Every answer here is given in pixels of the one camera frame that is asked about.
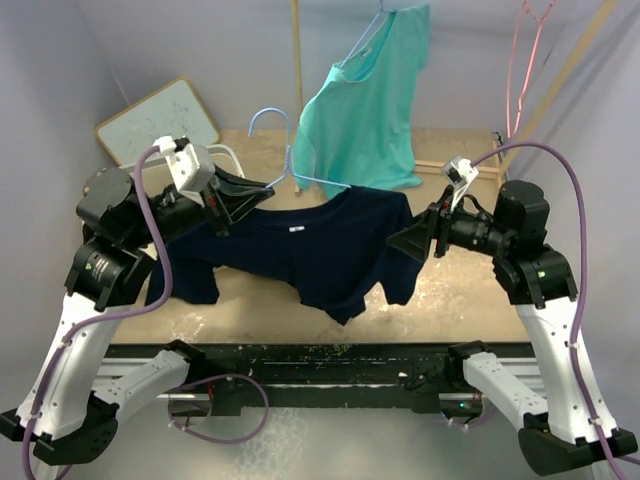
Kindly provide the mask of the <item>blue wire hanger navy shirt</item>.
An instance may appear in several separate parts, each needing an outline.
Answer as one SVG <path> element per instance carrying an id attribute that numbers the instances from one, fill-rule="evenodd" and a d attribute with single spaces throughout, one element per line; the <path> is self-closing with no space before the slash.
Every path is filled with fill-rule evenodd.
<path id="1" fill-rule="evenodd" d="M 291 130 L 292 130 L 292 123 L 291 120 L 289 118 L 289 116 L 280 108 L 277 107 L 265 107 L 262 108 L 260 110 L 258 110 L 253 117 L 251 118 L 250 122 L 249 122 L 249 127 L 248 127 L 248 136 L 251 137 L 253 135 L 254 132 L 254 128 L 256 126 L 256 123 L 258 121 L 258 119 L 268 113 L 276 113 L 280 116 L 282 116 L 285 120 L 285 165 L 283 168 L 283 173 L 276 178 L 275 180 L 273 180 L 272 182 L 270 182 L 269 184 L 266 185 L 267 188 L 272 188 L 274 187 L 276 184 L 280 183 L 281 181 L 283 181 L 287 176 L 291 176 L 295 179 L 301 179 L 301 180 L 306 180 L 309 182 L 314 182 L 317 184 L 321 184 L 321 185 L 330 185 L 330 186 L 336 186 L 336 187 L 341 187 L 341 188 L 350 188 L 349 184 L 345 184 L 345 183 L 340 183 L 340 182 L 333 182 L 330 180 L 326 180 L 326 179 L 319 179 L 316 177 L 312 177 L 312 176 L 306 176 L 306 175 L 302 175 L 299 173 L 296 173 L 294 171 L 293 168 L 293 157 L 292 157 L 292 144 L 290 141 L 290 136 L 291 136 Z"/>

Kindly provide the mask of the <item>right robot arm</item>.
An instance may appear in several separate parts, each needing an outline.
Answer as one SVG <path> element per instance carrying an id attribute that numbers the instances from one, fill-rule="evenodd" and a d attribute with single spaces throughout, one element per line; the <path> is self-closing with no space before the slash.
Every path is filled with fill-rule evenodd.
<path id="1" fill-rule="evenodd" d="M 543 190 L 508 181 L 493 212 L 465 210 L 446 187 L 413 224 L 387 238 L 388 246 L 424 261 L 451 246 L 489 256 L 498 284 L 525 326 L 544 387 L 537 394 L 480 341 L 449 350 L 446 383 L 480 391 L 517 431 L 529 467 L 548 476 L 622 458 L 638 450 L 635 435 L 620 428 L 602 399 L 590 408 L 580 388 L 599 391 L 581 335 L 571 326 L 578 289 L 567 259 L 545 242 L 550 207 Z"/>

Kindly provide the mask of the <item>pink wire hanger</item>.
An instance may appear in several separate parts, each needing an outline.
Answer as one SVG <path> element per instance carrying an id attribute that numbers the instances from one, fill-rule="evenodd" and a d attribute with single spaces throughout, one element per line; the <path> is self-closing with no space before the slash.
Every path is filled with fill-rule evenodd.
<path id="1" fill-rule="evenodd" d="M 508 139 L 513 139 L 520 130 L 541 37 L 556 4 L 557 1 L 522 1 L 516 16 L 505 83 Z"/>

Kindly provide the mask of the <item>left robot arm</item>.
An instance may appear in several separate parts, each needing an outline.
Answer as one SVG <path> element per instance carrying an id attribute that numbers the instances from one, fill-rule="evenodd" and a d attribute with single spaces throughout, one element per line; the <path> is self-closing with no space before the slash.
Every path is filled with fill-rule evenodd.
<path id="1" fill-rule="evenodd" d="M 33 460 L 61 470 L 90 463 L 158 395 L 202 387 L 206 355 L 181 340 L 105 387 L 94 381 L 120 323 L 139 314 L 135 303 L 151 270 L 167 267 L 166 242 L 204 222 L 227 231 L 273 193 L 227 172 L 194 198 L 171 186 L 149 197 L 139 177 L 119 168 L 87 180 L 76 208 L 84 242 L 65 281 L 54 339 L 30 393 L 1 416 L 1 433 L 20 444 L 25 470 Z"/>

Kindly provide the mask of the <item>navy blue t shirt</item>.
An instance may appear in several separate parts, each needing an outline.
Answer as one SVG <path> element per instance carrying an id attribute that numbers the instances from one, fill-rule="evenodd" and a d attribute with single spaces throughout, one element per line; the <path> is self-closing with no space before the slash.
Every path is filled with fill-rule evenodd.
<path id="1" fill-rule="evenodd" d="M 252 210 L 219 236 L 208 223 L 170 241 L 171 295 L 196 305 L 220 296 L 217 267 L 287 283 L 301 304 L 341 325 L 362 314 L 381 285 L 388 303 L 407 304 L 422 262 L 387 245 L 413 216 L 402 192 L 353 186 L 326 203 L 298 210 Z"/>

